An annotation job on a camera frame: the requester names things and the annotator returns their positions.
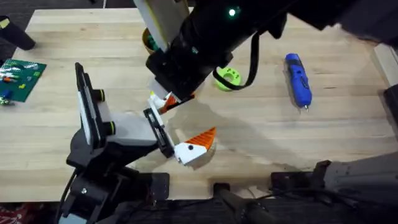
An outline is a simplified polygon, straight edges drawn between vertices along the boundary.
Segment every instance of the black mount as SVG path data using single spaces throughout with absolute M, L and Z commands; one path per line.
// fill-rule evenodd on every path
M 112 121 L 104 123 L 101 119 L 98 103 L 105 101 L 104 91 L 93 89 L 83 66 L 76 63 L 75 68 L 81 128 L 70 143 L 67 164 L 75 168 L 76 177 L 61 207 L 62 216 L 66 218 L 72 213 L 87 220 L 87 224 L 92 224 L 112 215 L 122 202 L 167 199 L 170 181 L 168 174 L 140 174 L 137 170 L 126 167 L 156 150 L 164 142 L 168 143 L 166 146 L 170 156 L 174 153 L 167 136 L 157 135 L 158 132 L 154 129 L 156 119 L 147 116 L 157 137 L 157 142 L 151 146 L 123 146 L 107 141 L 107 136 L 117 134 L 118 130 Z
M 92 152 L 80 129 L 72 138 L 67 159 L 67 164 L 76 168 L 77 177 L 62 207 L 63 217 L 73 213 L 92 224 L 112 215 L 122 202 L 167 199 L 167 173 L 141 174 L 125 167 L 155 149 L 157 145 L 125 147 L 110 142 Z
M 273 172 L 271 182 L 273 190 L 290 189 L 323 189 L 325 188 L 325 173 L 330 161 L 318 162 L 312 172 Z
M 213 195 L 231 209 L 237 224 L 282 224 L 272 216 L 256 199 L 245 199 L 229 191 L 229 184 L 218 183 L 213 186 Z

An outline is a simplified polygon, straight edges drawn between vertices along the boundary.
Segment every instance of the white plastic part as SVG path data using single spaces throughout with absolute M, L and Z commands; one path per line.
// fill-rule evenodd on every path
M 169 92 L 167 92 L 167 90 L 165 90 L 155 79 L 149 83 L 148 88 L 152 90 L 160 99 L 164 99 L 169 94 Z
M 108 141 L 123 146 L 151 146 L 156 143 L 156 137 L 146 118 L 134 114 L 111 113 L 111 119 L 115 124 L 116 134 L 108 136 Z
M 162 108 L 166 104 L 166 101 L 170 97 L 170 95 L 171 95 L 171 93 L 169 93 L 165 97 L 166 100 L 163 100 L 163 99 L 160 99 L 156 94 L 152 94 L 150 96 L 150 99 L 152 100 L 152 102 L 154 102 L 156 109 L 159 109 L 159 108 Z
M 102 122 L 111 121 L 111 111 L 109 110 L 108 104 L 106 102 L 98 102 L 97 106 L 101 115 Z
M 186 0 L 134 0 L 156 44 L 166 51 L 189 15 Z
M 183 165 L 187 165 L 188 163 L 206 154 L 206 152 L 207 149 L 205 146 L 199 146 L 185 142 L 182 142 L 174 147 L 174 156 Z

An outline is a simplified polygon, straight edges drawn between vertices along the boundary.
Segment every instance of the green tape roll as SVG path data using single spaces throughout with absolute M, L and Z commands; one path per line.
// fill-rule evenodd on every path
M 226 81 L 234 84 L 234 85 L 240 85 L 241 84 L 241 74 L 233 68 L 223 68 L 217 71 L 218 74 L 223 77 Z M 224 86 L 222 83 L 220 83 L 218 80 L 216 80 L 216 84 L 220 90 L 223 91 L 230 91 L 231 89 L 228 88 L 227 86 Z

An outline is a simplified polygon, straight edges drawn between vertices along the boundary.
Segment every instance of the orange plastic piece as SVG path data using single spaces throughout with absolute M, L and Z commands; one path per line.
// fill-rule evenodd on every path
M 176 103 L 177 103 L 177 100 L 173 96 L 169 96 L 169 98 L 167 99 L 165 105 L 163 107 L 159 108 L 158 112 L 160 114 L 164 114 L 164 113 L 167 112 L 167 107 L 168 106 L 174 105 Z
M 215 136 L 216 136 L 216 127 L 212 127 L 211 129 L 205 131 L 204 133 L 201 133 L 189 139 L 188 141 L 185 141 L 185 143 L 204 146 L 208 151 L 211 145 L 213 144 Z

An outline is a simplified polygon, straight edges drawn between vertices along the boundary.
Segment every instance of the green object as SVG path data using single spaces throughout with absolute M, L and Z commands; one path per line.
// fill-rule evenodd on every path
M 152 35 L 150 34 L 148 35 L 147 41 L 148 41 L 148 47 L 150 49 L 152 49 L 153 51 L 157 51 L 159 49 Z
M 199 51 L 198 51 L 198 49 L 196 49 L 196 47 L 192 47 L 192 53 L 194 53 L 194 54 L 198 54 L 198 53 L 199 53 Z
M 223 68 L 217 71 L 218 74 L 223 77 L 226 81 L 234 84 L 234 85 L 240 85 L 241 84 L 241 74 L 233 68 Z M 227 86 L 224 86 L 222 83 L 220 83 L 218 80 L 216 80 L 216 84 L 220 90 L 223 91 L 230 91 Z
M 8 26 L 8 24 L 10 24 L 10 20 L 9 19 L 5 19 L 0 21 L 0 29 L 4 29 Z
M 9 100 L 0 97 L 0 105 L 8 105 L 8 104 L 10 104 Z
M 0 68 L 0 77 L 17 76 L 17 82 L 0 82 L 0 92 L 11 90 L 11 101 L 25 102 L 36 85 L 46 65 L 34 62 L 8 59 Z
M 239 16 L 241 11 L 242 10 L 241 10 L 241 8 L 239 6 L 228 8 L 228 17 L 230 19 L 235 19 L 235 18 L 237 18 Z

